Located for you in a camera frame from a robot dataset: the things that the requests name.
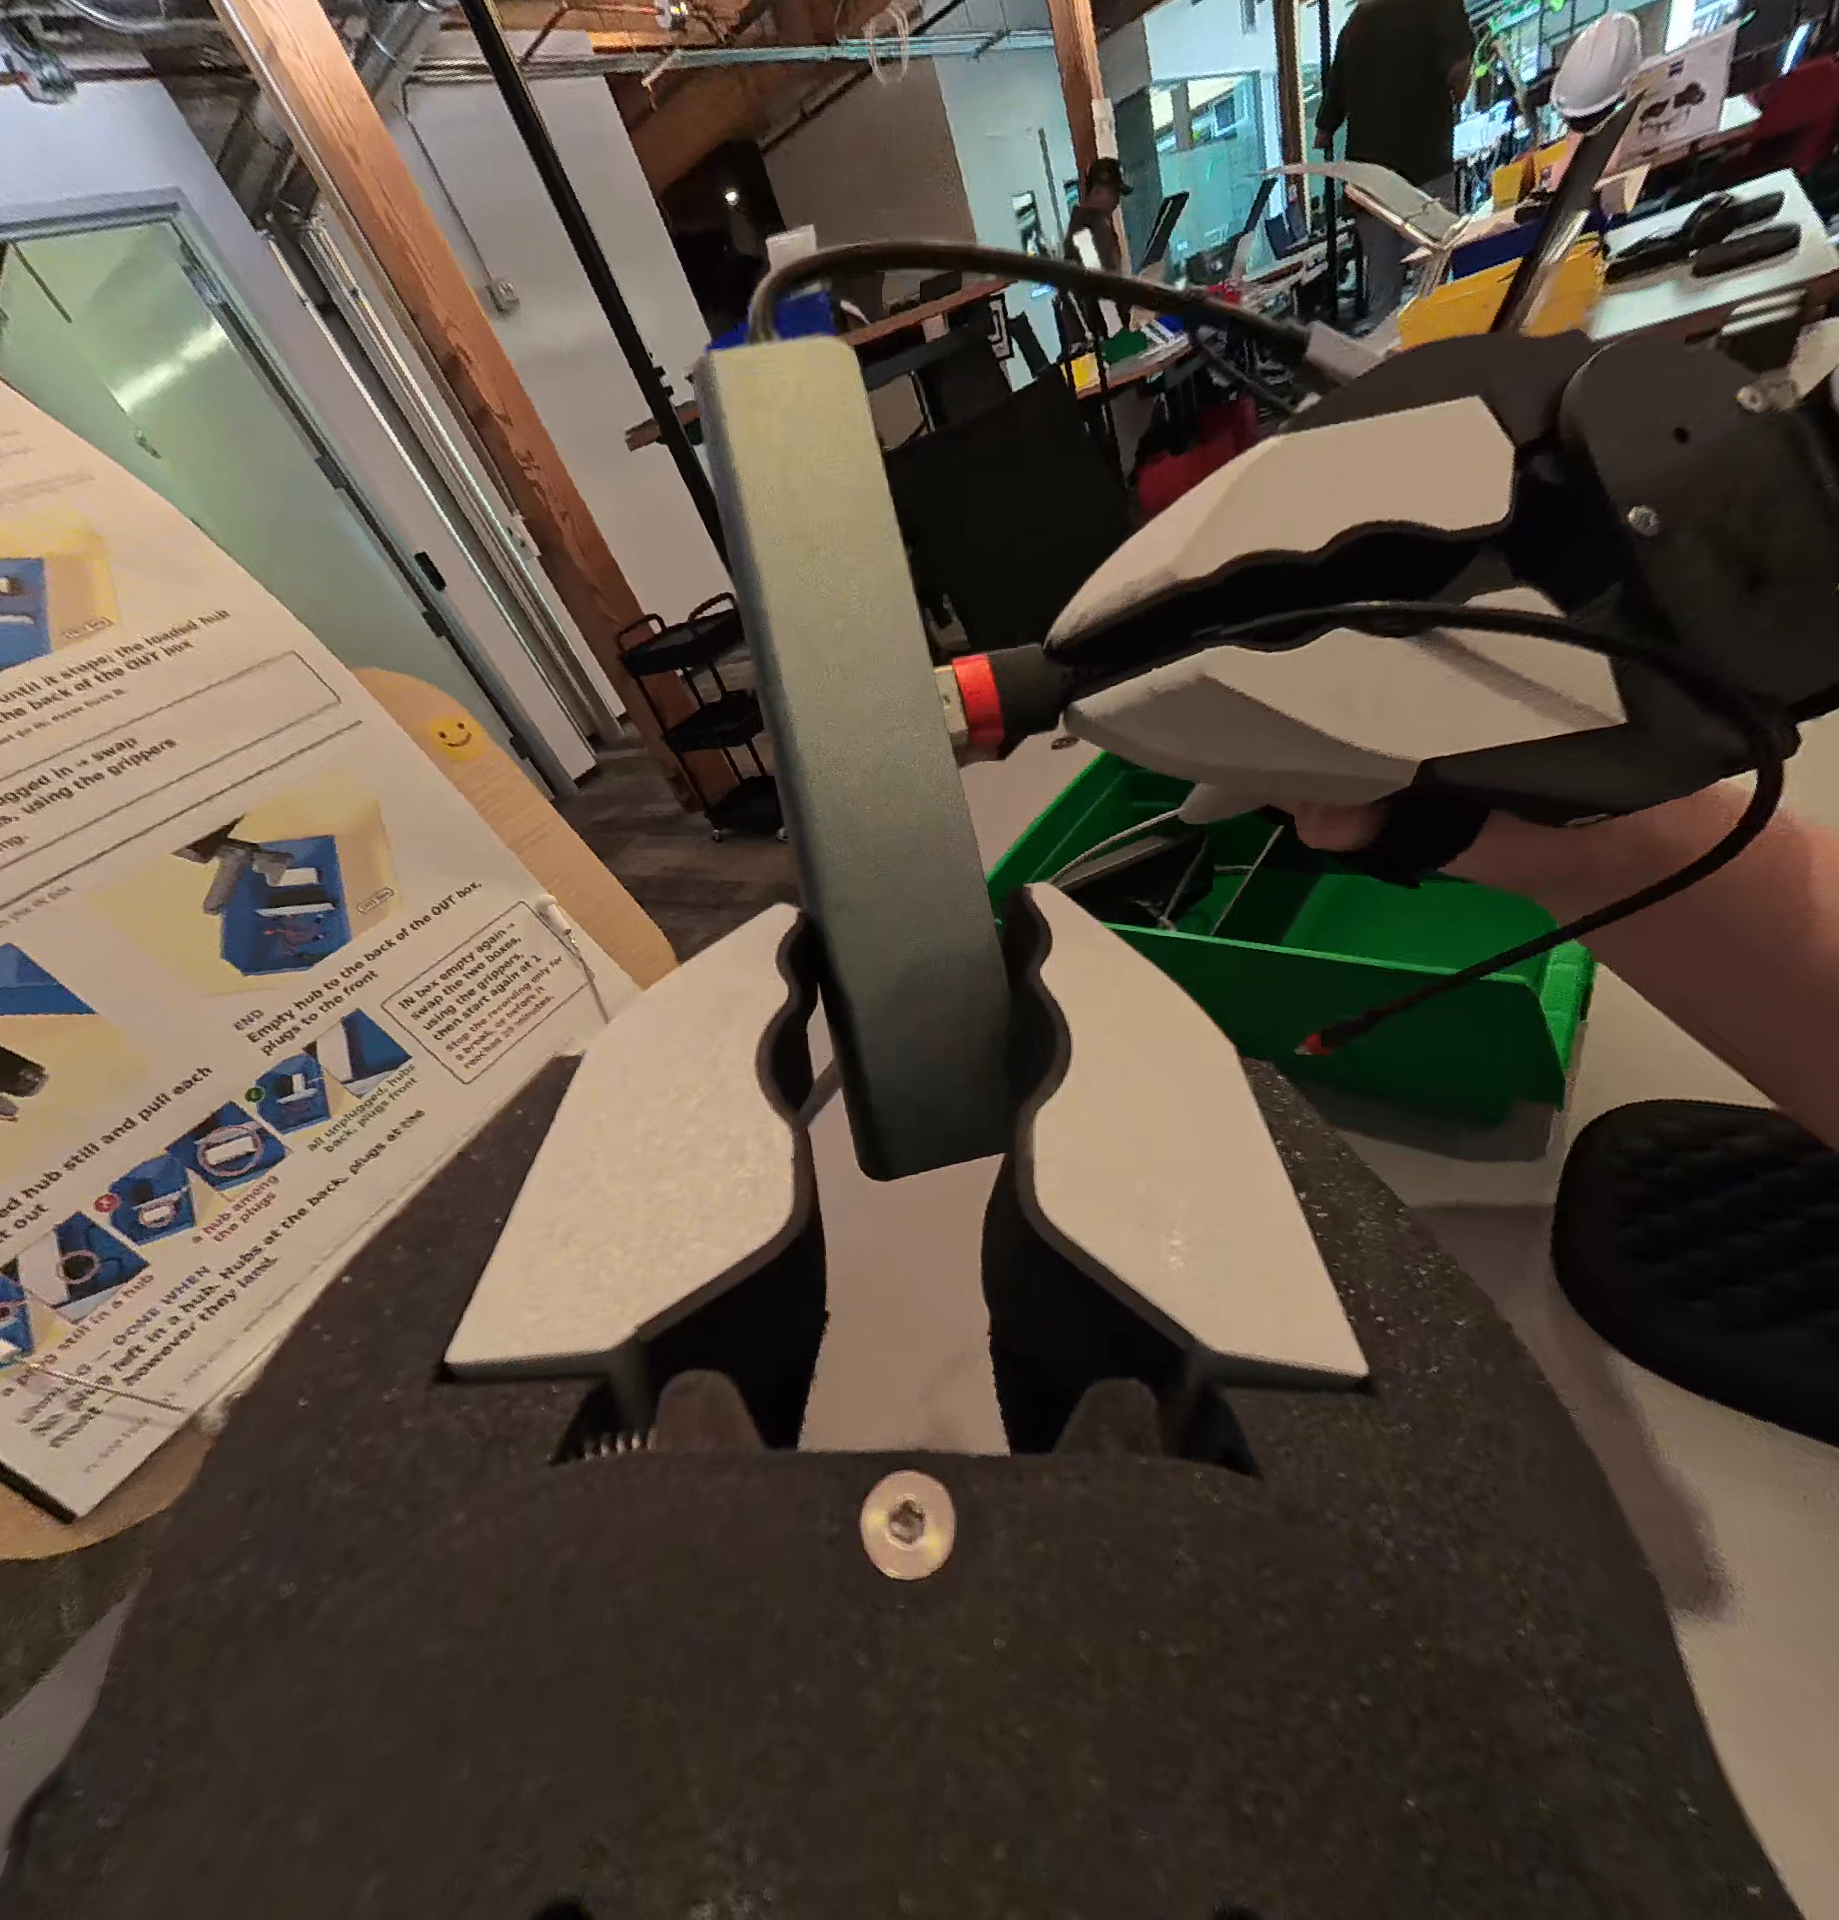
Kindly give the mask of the black mesh office chair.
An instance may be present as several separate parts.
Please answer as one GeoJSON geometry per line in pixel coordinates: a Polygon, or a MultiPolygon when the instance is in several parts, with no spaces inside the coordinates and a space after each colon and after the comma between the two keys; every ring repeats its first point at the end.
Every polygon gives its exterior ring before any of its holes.
{"type": "Polygon", "coordinates": [[[1116,460],[1055,377],[882,456],[923,609],[948,610],[972,653],[1040,645],[1130,539],[1116,460]]]}

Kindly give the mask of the printed instruction sheet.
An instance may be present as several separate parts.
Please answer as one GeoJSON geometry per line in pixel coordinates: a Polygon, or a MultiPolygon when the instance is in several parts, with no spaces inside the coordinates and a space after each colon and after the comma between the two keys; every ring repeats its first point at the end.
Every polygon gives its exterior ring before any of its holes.
{"type": "Polygon", "coordinates": [[[541,886],[0,379],[0,1482],[77,1522],[602,1029],[541,886]]]}

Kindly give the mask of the black tripod stand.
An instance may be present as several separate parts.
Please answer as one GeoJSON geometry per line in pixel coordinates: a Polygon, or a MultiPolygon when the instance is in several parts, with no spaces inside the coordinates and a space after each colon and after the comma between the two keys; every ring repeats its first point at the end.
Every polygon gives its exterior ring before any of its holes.
{"type": "Polygon", "coordinates": [[[667,445],[713,550],[723,564],[729,564],[729,547],[711,483],[687,440],[687,428],[679,421],[677,405],[667,393],[665,376],[647,351],[640,331],[632,320],[627,300],[600,247],[592,219],[570,183],[543,111],[522,80],[519,60],[506,44],[499,15],[491,3],[461,3],[461,11],[477,54],[491,74],[491,82],[499,93],[499,100],[519,132],[522,151],[531,160],[548,206],[570,245],[577,266],[613,331],[613,339],[653,421],[657,440],[667,445]]]}

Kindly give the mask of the green plastic bin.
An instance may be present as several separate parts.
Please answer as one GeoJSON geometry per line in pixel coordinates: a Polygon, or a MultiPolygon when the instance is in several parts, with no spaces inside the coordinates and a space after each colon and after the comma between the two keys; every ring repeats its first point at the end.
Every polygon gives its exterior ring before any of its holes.
{"type": "Polygon", "coordinates": [[[1176,820],[1186,784],[1095,756],[987,873],[1004,907],[1050,882],[1241,1055],[1297,1080],[1480,1128],[1560,1110],[1597,967],[1520,953],[1551,919],[1448,877],[1389,882],[1277,817],[1176,820]]]}

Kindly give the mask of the black rolling cart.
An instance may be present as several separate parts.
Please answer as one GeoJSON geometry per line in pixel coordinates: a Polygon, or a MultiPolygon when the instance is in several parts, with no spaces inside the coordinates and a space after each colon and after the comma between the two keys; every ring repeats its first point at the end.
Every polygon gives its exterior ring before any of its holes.
{"type": "Polygon", "coordinates": [[[751,685],[731,685],[729,663],[746,659],[735,599],[724,591],[667,622],[647,612],[617,636],[626,672],[638,689],[675,682],[691,708],[662,723],[713,842],[786,840],[776,776],[763,758],[763,705],[751,685]]]}

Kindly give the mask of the black usb cable red plug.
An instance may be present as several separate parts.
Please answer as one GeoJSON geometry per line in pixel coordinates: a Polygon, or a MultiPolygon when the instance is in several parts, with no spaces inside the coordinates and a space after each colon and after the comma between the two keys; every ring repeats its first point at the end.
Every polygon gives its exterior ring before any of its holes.
{"type": "MultiPolygon", "coordinates": [[[[1550,933],[1495,952],[1457,974],[1439,978],[1382,1006],[1336,1021],[1307,1035],[1297,1055],[1319,1058],[1361,1041],[1389,1021],[1408,1016],[1453,993],[1477,986],[1480,980],[1507,967],[1542,959],[1555,948],[1583,946],[1595,933],[1687,894],[1708,877],[1715,877],[1768,829],[1786,795],[1786,766],[1792,754],[1787,735],[1771,720],[1744,690],[1730,685],[1710,672],[1683,660],[1674,660],[1637,645],[1627,636],[1603,633],[1570,615],[1507,610],[1480,606],[1474,601],[1356,601],[1324,604],[1306,610],[1261,615],[1243,622],[1225,622],[1204,630],[1210,640],[1282,639],[1292,636],[1301,623],[1328,622],[1369,636],[1412,640],[1428,630],[1473,630],[1483,635],[1535,636],[1563,642],[1607,663],[1636,663],[1672,684],[1690,705],[1702,708],[1728,726],[1748,758],[1753,790],[1739,817],[1710,849],[1678,866],[1669,877],[1657,879],[1623,901],[1603,905],[1585,915],[1558,924],[1550,933]]],[[[982,752],[1004,756],[1037,732],[1050,732],[1075,700],[1071,684],[1075,672],[1056,667],[1032,647],[1021,650],[1021,660],[1004,667],[1012,652],[972,655],[938,669],[936,682],[945,708],[948,732],[955,756],[970,761],[982,752]]]]}

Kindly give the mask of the grey usb hub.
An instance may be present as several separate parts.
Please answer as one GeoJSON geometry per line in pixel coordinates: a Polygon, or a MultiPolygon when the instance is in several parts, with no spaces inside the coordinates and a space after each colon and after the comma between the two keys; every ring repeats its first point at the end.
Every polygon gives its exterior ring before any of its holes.
{"type": "Polygon", "coordinates": [[[696,393],[860,1166],[999,1156],[1012,987],[852,351],[740,345],[696,393]]]}

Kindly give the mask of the wooden top desk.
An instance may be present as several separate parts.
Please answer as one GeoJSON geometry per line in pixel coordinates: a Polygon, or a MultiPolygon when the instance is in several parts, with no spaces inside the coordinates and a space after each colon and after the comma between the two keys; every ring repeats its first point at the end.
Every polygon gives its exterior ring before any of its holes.
{"type": "MultiPolygon", "coordinates": [[[[1005,333],[1005,291],[1008,280],[1004,279],[972,279],[965,285],[951,288],[936,300],[921,300],[881,321],[847,327],[837,333],[835,339],[852,349],[866,366],[874,366],[879,362],[891,365],[901,356],[910,360],[910,356],[921,348],[933,348],[933,342],[945,337],[960,312],[976,312],[984,321],[992,321],[997,325],[997,333],[992,333],[990,327],[985,333],[990,335],[990,345],[994,345],[994,351],[999,351],[999,345],[1010,339],[1005,333]]],[[[687,441],[698,444],[702,428],[696,397],[673,401],[670,413],[677,422],[677,428],[685,432],[687,441]]],[[[626,428],[627,451],[647,451],[665,441],[667,432],[656,417],[635,422],[631,428],[626,428]]]]}

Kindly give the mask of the black wrist rest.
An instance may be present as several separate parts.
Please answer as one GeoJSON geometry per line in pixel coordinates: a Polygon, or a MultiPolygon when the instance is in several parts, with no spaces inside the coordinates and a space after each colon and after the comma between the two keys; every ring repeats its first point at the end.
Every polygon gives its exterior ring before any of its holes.
{"type": "Polygon", "coordinates": [[[1710,1099],[1591,1119],[1560,1169],[1551,1263],[1621,1356],[1839,1448],[1839,1152],[1792,1119],[1710,1099]]]}

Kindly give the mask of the yellow storage bin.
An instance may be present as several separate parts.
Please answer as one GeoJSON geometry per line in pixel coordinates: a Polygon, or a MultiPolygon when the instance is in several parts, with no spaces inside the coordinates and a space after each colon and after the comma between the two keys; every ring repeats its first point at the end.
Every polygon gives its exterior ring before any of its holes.
{"type": "MultiPolygon", "coordinates": [[[[1504,262],[1405,302],[1398,310],[1398,348],[1412,349],[1494,331],[1517,269],[1517,262],[1504,262]]],[[[1583,331],[1583,321],[1603,299],[1603,279],[1606,249],[1588,233],[1574,242],[1565,262],[1554,269],[1517,331],[1530,339],[1583,331]]]]}

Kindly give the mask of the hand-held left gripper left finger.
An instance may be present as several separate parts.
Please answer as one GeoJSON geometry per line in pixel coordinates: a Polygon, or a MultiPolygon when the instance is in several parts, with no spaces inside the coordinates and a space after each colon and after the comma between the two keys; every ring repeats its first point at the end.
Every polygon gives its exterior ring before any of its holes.
{"type": "Polygon", "coordinates": [[[647,1430],[684,1373],[799,1432],[827,1329],[811,1129],[816,940],[773,905],[640,993],[590,1043],[443,1366],[596,1380],[647,1430]]]}

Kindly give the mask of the red storage bin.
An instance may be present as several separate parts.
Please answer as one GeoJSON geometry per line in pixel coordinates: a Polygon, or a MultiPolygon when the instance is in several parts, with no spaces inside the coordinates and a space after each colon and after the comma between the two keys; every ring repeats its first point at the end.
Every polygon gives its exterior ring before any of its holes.
{"type": "Polygon", "coordinates": [[[1230,437],[1194,441],[1184,451],[1148,452],[1131,474],[1139,521],[1148,524],[1234,454],[1230,437]]]}

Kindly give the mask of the black tilted board stand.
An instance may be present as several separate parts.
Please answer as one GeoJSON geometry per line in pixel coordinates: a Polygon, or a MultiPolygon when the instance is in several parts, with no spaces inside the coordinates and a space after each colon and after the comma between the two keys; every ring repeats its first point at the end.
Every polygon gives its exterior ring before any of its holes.
{"type": "Polygon", "coordinates": [[[1560,269],[1583,232],[1585,216],[1597,203],[1606,166],[1619,153],[1636,113],[1637,98],[1627,97],[1603,110],[1592,122],[1577,127],[1577,144],[1554,188],[1546,220],[1530,254],[1517,263],[1489,333],[1520,335],[1530,331],[1530,321],[1554,290],[1560,269]]]}

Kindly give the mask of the wooden post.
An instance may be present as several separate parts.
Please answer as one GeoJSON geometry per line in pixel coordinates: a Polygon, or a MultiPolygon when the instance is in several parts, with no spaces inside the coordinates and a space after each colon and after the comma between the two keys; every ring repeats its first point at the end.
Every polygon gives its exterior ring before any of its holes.
{"type": "Polygon", "coordinates": [[[1084,173],[1098,156],[1119,159],[1116,122],[1112,102],[1106,98],[1093,4],[1049,3],[1045,7],[1061,98],[1075,149],[1077,188],[1082,188],[1084,173]]]}
{"type": "Polygon", "coordinates": [[[506,492],[647,756],[685,810],[705,801],[665,740],[645,684],[620,650],[637,593],[525,393],[438,219],[328,15],[312,3],[217,3],[260,93],[308,173],[356,232],[506,492]]]}

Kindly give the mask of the person's right forearm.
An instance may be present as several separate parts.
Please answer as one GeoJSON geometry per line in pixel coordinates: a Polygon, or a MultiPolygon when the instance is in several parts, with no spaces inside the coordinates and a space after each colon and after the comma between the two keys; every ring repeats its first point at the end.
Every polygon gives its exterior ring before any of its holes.
{"type": "MultiPolygon", "coordinates": [[[[1600,825],[1491,819],[1448,867],[1555,921],[1672,877],[1747,812],[1730,783],[1600,825]]],[[[1636,994],[1839,1152],[1839,835],[1782,810],[1736,860],[1585,940],[1636,994]]]]}

